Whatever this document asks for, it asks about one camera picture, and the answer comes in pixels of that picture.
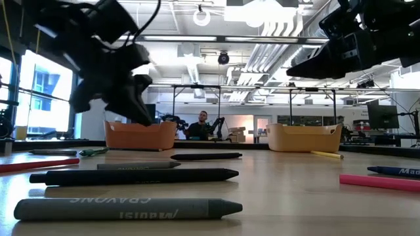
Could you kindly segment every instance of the office room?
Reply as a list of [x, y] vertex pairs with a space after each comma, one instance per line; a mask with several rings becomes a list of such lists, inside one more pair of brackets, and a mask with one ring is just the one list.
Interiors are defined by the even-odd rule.
[[0, 7], [0, 235], [419, 234], [420, 1]]

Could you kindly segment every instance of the door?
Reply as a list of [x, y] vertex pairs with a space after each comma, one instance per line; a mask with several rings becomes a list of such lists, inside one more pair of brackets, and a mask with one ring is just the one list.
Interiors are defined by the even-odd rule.
[[255, 115], [254, 116], [254, 143], [267, 144], [267, 125], [272, 123], [271, 115]]

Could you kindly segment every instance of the gray crayon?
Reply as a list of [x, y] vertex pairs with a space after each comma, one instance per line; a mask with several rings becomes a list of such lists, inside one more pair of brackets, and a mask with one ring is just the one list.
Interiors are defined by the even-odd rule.
[[23, 199], [17, 220], [181, 220], [219, 219], [242, 211], [223, 199], [68, 198]]
[[98, 164], [98, 170], [148, 170], [159, 168], [174, 168], [181, 163], [174, 161], [154, 161], [143, 163]]

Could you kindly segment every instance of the ceiling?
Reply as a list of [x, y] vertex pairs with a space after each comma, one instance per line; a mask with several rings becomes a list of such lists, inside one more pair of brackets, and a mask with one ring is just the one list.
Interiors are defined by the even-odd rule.
[[[95, 0], [72, 0], [73, 2], [89, 2], [95, 3]], [[317, 26], [320, 17], [314, 15], [328, 2], [328, 0], [313, 0], [313, 6], [299, 10], [302, 15], [303, 30], [308, 29], [309, 26]], [[337, 0], [332, 0], [332, 4], [337, 4]], [[120, 1], [127, 12], [133, 17], [134, 21], [142, 26], [155, 11], [157, 1], [149, 0], [125, 0]], [[202, 5], [203, 10], [210, 11], [210, 22], [206, 26], [199, 26], [194, 22], [194, 12], [198, 9], [198, 5]], [[253, 28], [245, 22], [227, 22], [224, 20], [224, 11], [226, 7], [226, 0], [210, 1], [164, 1], [162, 3], [159, 14], [149, 27], [143, 32], [147, 35], [262, 35], [264, 33], [264, 26]], [[198, 14], [199, 19], [204, 18], [204, 13]], [[149, 74], [154, 78], [154, 83], [167, 83], [173, 81], [173, 78], [181, 78], [183, 75], [188, 75], [189, 68], [182, 62], [178, 63], [179, 56], [178, 47], [181, 43], [151, 43], [142, 42], [142, 44], [149, 50], [152, 65], [149, 66]], [[243, 68], [250, 60], [256, 44], [249, 43], [194, 43], [199, 48], [198, 56], [201, 58], [200, 63], [196, 66], [196, 70], [200, 75], [218, 75], [226, 77], [229, 67]], [[217, 59], [221, 51], [226, 51], [230, 57], [228, 65], [219, 65]], [[273, 65], [266, 73], [268, 75], [260, 78], [260, 83], [266, 83], [269, 78], [273, 78], [276, 71], [273, 70], [274, 65], [281, 60], [287, 60], [285, 53], [280, 54], [279, 57], [273, 58]], [[290, 78], [287, 81], [276, 81], [273, 78], [269, 86], [284, 86], [288, 82], [294, 82], [300, 87], [356, 87], [357, 82], [367, 78], [366, 75], [374, 75], [375, 82], [380, 87], [389, 85], [390, 71], [398, 69], [399, 62], [394, 60], [387, 62], [390, 66], [375, 66], [371, 69], [357, 73], [349, 73], [345, 78], [332, 80], [315, 80], [315, 79], [300, 79]], [[220, 77], [214, 76], [214, 81], [206, 79], [206, 83], [217, 84], [220, 83]]]

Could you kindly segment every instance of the red crayon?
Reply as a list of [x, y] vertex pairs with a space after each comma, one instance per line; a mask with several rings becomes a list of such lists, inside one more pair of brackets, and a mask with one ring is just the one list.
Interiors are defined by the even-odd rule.
[[382, 187], [404, 191], [420, 191], [419, 180], [404, 180], [374, 176], [359, 176], [354, 174], [340, 174], [340, 184], [354, 184], [359, 186]]
[[80, 160], [78, 158], [73, 158], [73, 159], [66, 159], [66, 160], [61, 160], [61, 161], [38, 161], [38, 162], [32, 162], [32, 163], [6, 164], [6, 165], [0, 165], [0, 173], [29, 170], [29, 169], [41, 168], [41, 167], [72, 165], [72, 164], [78, 164], [79, 161]]

